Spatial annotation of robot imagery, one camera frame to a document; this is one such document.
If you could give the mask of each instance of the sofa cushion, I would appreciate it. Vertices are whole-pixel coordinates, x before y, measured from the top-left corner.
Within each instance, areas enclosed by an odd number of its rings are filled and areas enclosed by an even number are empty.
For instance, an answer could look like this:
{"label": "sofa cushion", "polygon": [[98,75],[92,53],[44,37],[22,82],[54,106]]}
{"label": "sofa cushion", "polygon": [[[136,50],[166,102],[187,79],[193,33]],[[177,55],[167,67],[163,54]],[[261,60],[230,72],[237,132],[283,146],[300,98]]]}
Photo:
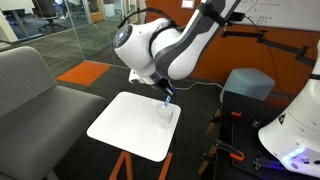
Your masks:
{"label": "sofa cushion", "polygon": [[20,47],[0,53],[0,118],[55,85],[35,49]]}
{"label": "sofa cushion", "polygon": [[99,96],[54,86],[10,112],[0,119],[0,172],[42,179],[105,107]]}

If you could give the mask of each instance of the wall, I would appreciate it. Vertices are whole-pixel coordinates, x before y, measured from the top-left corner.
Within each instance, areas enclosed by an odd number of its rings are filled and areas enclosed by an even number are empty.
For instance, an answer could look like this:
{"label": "wall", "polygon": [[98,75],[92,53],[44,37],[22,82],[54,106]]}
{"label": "wall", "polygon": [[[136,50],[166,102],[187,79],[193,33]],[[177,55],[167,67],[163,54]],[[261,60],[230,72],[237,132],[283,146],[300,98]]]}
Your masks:
{"label": "wall", "polygon": [[[181,3],[182,0],[162,0],[161,2],[148,0],[147,7],[163,10],[181,26],[187,24],[194,12],[194,10],[181,9]],[[158,17],[160,16],[154,13],[147,13],[147,22]],[[320,32],[268,27],[261,27],[260,29],[268,30],[266,34],[268,40],[297,48],[310,46],[306,57],[316,59],[316,45],[320,39]],[[229,27],[228,30],[256,32],[253,26],[248,25],[234,25]],[[293,94],[299,93],[304,87],[312,68],[295,61],[293,54],[270,48],[274,66],[268,47],[255,41],[251,38],[221,38],[219,35],[216,36],[198,61],[191,76],[225,82],[232,69],[254,67],[277,80],[283,91]]]}

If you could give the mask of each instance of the wire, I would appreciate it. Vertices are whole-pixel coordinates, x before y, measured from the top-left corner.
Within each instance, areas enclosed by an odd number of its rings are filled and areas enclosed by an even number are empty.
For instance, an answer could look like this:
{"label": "wire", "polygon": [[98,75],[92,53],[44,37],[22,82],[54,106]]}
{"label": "wire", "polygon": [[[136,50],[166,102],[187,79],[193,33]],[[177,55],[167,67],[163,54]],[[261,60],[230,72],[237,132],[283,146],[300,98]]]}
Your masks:
{"label": "wire", "polygon": [[[259,34],[263,35],[262,37],[263,37],[265,40],[267,40],[267,37],[260,32],[259,28],[258,28],[258,27],[256,26],[256,24],[253,22],[253,20],[252,20],[251,18],[247,17],[247,16],[245,16],[245,18],[247,18],[247,19],[253,24],[253,26],[256,28],[257,32],[258,32]],[[275,76],[276,76],[275,82],[276,82],[276,86],[277,86],[277,88],[281,91],[282,94],[284,94],[288,99],[292,100],[292,98],[291,98],[286,92],[284,92],[284,91],[282,90],[282,88],[280,87],[280,85],[279,85],[279,83],[278,83],[278,70],[277,70],[277,67],[276,67],[276,64],[275,64],[274,57],[273,57],[273,54],[272,54],[272,51],[271,51],[271,47],[270,47],[270,46],[268,46],[268,50],[269,50],[271,62],[272,62],[272,65],[273,65],[273,69],[274,69],[274,71],[275,71]]]}
{"label": "wire", "polygon": [[187,88],[178,88],[176,87],[177,90],[189,90],[191,89],[193,86],[197,85],[197,84],[202,84],[202,85],[216,85],[218,86],[219,88],[223,89],[223,87],[218,84],[218,83],[202,83],[202,82],[195,82],[193,83],[191,86],[187,87]]}

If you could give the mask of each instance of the white board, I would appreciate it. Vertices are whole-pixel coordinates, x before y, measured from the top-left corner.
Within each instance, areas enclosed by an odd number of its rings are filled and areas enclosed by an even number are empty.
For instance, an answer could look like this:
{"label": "white board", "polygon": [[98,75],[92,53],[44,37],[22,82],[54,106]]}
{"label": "white board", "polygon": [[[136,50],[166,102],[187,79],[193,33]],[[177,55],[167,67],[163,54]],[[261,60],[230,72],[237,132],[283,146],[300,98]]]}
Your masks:
{"label": "white board", "polygon": [[9,11],[25,8],[34,8],[32,0],[1,0],[0,10]]}
{"label": "white board", "polygon": [[258,26],[320,31],[320,0],[241,0],[235,11]]}

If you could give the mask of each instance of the robotic arm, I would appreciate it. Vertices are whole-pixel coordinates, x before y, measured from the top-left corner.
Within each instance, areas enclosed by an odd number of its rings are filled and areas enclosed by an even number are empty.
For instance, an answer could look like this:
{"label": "robotic arm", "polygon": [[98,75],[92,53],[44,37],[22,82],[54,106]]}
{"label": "robotic arm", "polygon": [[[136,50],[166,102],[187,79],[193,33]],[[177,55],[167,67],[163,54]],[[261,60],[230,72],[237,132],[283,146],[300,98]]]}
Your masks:
{"label": "robotic arm", "polygon": [[[202,0],[183,31],[168,17],[143,25],[125,25],[115,36],[114,50],[139,82],[173,96],[169,80],[191,74],[239,2]],[[263,146],[288,170],[316,177],[320,177],[319,61],[320,55],[308,83],[293,103],[258,133]]]}
{"label": "robotic arm", "polygon": [[174,95],[169,80],[191,74],[196,63],[240,0],[202,0],[183,32],[172,20],[121,27],[114,39],[120,59],[144,82]]}

